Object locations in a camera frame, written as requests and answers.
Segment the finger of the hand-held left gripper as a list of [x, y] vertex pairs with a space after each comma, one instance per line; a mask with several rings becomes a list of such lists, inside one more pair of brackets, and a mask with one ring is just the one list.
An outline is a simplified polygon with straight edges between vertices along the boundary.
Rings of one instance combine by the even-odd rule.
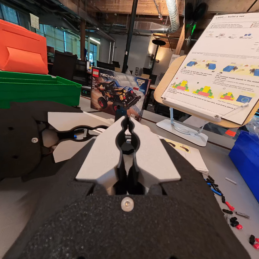
[[59, 163], [72, 158], [78, 151], [80, 151], [91, 140], [95, 140], [96, 136], [90, 139], [80, 140], [66, 140], [60, 142], [53, 151], [53, 158], [55, 163]]
[[48, 123], [60, 132], [83, 127], [96, 129], [111, 126], [111, 120], [87, 112], [48, 112], [47, 117]]

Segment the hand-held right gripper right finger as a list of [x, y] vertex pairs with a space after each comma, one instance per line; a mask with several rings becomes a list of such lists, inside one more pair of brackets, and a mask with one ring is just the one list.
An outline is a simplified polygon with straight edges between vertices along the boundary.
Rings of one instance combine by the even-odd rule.
[[158, 135], [134, 119], [129, 119], [132, 166], [129, 169], [129, 194], [168, 195], [163, 183], [179, 181], [181, 176]]

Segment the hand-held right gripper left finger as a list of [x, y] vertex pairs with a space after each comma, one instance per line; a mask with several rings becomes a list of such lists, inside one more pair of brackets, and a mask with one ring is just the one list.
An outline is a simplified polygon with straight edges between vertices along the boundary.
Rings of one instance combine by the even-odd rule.
[[122, 116], [96, 137], [76, 180], [100, 184], [105, 189], [117, 184], [120, 192], [125, 191], [127, 173], [121, 147], [127, 129], [128, 116]]

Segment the grey black toy truck chassis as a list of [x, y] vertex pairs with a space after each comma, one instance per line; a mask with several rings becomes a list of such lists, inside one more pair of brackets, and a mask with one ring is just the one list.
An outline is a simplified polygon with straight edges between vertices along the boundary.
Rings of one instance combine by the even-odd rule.
[[[127, 115], [127, 111], [121, 105], [114, 106], [114, 108], [116, 108], [115, 122], [122, 116]], [[125, 141], [121, 146], [121, 150], [124, 155], [131, 155], [134, 152], [134, 148], [131, 145], [130, 141], [131, 141], [131, 135], [129, 136], [125, 135]]]

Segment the toy truck set box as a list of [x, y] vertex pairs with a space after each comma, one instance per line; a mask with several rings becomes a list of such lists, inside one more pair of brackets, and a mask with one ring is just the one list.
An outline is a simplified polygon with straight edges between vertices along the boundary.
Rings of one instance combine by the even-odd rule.
[[151, 79], [93, 67], [90, 107], [111, 115], [123, 108], [140, 121], [150, 84]]

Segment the green plastic bin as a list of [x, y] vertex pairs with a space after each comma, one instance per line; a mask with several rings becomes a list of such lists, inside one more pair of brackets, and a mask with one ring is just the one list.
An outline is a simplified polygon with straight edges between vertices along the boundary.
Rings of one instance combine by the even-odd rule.
[[51, 75], [0, 71], [0, 108], [11, 102], [51, 101], [79, 105], [82, 85]]

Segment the black office chair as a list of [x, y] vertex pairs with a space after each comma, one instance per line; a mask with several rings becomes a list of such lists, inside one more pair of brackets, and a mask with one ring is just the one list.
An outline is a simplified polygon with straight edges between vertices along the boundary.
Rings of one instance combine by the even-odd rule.
[[55, 50], [54, 62], [49, 74], [72, 81], [77, 58], [77, 55], [73, 55], [67, 52], [63, 53]]

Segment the wooden book stand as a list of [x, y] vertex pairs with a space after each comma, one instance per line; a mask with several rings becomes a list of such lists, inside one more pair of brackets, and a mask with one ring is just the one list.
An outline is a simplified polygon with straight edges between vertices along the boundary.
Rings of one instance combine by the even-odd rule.
[[[171, 65], [169, 66], [168, 70], [166, 71], [165, 75], [163, 76], [162, 80], [156, 87], [154, 91], [154, 98], [156, 102], [159, 104], [166, 105], [163, 102], [163, 98], [161, 97], [164, 91], [167, 89], [168, 85], [170, 84], [171, 80], [173, 79], [174, 75], [178, 71], [179, 67], [183, 63], [184, 59], [186, 58], [186, 55], [180, 56], [176, 58]], [[230, 122], [228, 120], [222, 119], [220, 122], [215, 122], [212, 121], [214, 124], [225, 127], [225, 128], [237, 128], [237, 127], [242, 127], [246, 125], [252, 117], [255, 115], [259, 108], [259, 101], [255, 104], [253, 109], [251, 110], [250, 114], [248, 115], [247, 119], [242, 125]], [[166, 130], [180, 138], [183, 138], [193, 144], [196, 144], [200, 147], [205, 147], [207, 142], [208, 142], [208, 136], [206, 134], [202, 133], [203, 128], [197, 128], [195, 129], [191, 128], [191, 125], [188, 124], [180, 124], [180, 122], [174, 121], [175, 124], [171, 124], [170, 119], [165, 119], [160, 122], [158, 122], [156, 125], [163, 129]]]

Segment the orange plastic case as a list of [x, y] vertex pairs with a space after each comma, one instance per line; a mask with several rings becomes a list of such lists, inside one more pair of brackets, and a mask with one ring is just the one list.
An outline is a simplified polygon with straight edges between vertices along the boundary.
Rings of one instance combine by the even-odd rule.
[[46, 38], [0, 20], [0, 70], [47, 75]]

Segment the scattered black red toy pins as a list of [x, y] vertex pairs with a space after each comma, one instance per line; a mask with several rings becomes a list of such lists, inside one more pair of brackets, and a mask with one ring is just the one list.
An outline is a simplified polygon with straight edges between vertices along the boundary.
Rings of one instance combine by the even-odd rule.
[[236, 209], [234, 208], [234, 206], [232, 206], [226, 199], [225, 196], [223, 195], [223, 193], [221, 192], [221, 190], [219, 189], [218, 184], [215, 183], [215, 180], [210, 176], [206, 176], [206, 178], [204, 178], [206, 184], [210, 187], [211, 191], [218, 197], [220, 197], [221, 202], [227, 207], [227, 209], [224, 207], [222, 209], [224, 218], [227, 221], [227, 224], [233, 228], [233, 229], [237, 229], [239, 232], [243, 232], [243, 235], [247, 236], [247, 240], [249, 242], [249, 244], [256, 250], [259, 250], [259, 241], [258, 238], [254, 235], [248, 235], [245, 231], [244, 231], [244, 227], [242, 224], [240, 224], [239, 219], [240, 218], [246, 218], [246, 219], [250, 219], [250, 217], [244, 213], [238, 212], [236, 211]]

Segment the white paper window notice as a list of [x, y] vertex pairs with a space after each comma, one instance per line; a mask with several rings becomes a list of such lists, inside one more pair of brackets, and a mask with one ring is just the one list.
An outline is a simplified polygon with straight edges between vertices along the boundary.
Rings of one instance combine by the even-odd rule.
[[37, 30], [40, 30], [40, 26], [39, 26], [39, 17], [30, 13], [30, 26], [32, 28], [35, 28]]

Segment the black metal pole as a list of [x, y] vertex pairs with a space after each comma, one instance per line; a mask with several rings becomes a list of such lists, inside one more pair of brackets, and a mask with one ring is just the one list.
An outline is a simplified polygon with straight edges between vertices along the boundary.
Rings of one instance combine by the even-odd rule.
[[134, 28], [134, 21], [135, 21], [135, 17], [136, 17], [137, 5], [138, 5], [138, 0], [134, 0], [133, 4], [132, 4], [132, 10], [131, 10], [131, 18], [130, 18], [130, 25], [129, 25], [127, 41], [126, 41], [122, 73], [126, 73], [126, 70], [127, 70], [128, 56], [129, 56], [129, 51], [130, 51], [130, 45], [131, 45], [133, 28]]

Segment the printed instruction sheet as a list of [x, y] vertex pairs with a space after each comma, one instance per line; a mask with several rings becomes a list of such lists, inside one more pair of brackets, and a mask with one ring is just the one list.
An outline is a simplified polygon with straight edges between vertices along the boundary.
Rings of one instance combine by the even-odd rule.
[[259, 97], [258, 46], [258, 12], [215, 15], [163, 92], [163, 103], [243, 124]]

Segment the black hanging device green light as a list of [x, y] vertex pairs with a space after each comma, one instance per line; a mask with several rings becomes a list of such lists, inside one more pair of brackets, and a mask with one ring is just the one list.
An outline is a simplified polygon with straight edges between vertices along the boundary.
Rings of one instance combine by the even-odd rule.
[[208, 10], [208, 4], [202, 1], [187, 1], [184, 9], [184, 25], [186, 46], [189, 47], [198, 21]]

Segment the silver flexible air duct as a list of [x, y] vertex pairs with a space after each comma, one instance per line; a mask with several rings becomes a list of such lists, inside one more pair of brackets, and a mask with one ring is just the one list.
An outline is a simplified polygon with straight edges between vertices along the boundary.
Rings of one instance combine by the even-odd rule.
[[170, 25], [166, 28], [165, 33], [171, 34], [176, 32], [180, 27], [178, 1], [166, 0], [166, 4], [170, 18]]

